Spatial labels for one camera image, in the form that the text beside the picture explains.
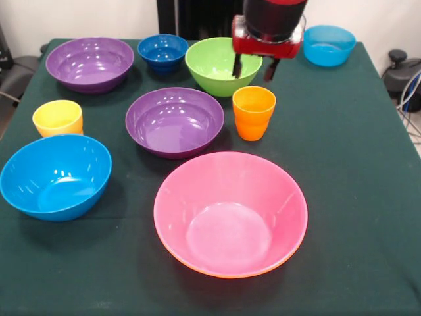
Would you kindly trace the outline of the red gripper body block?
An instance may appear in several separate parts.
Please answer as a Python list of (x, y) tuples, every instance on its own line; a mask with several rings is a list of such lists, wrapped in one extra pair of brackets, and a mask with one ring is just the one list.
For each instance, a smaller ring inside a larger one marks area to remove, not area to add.
[(232, 47), (240, 55), (259, 55), (275, 59), (292, 59), (301, 47), (303, 40), (303, 17), (292, 35), (285, 41), (271, 43), (254, 38), (247, 30), (245, 17), (236, 15), (232, 21)]

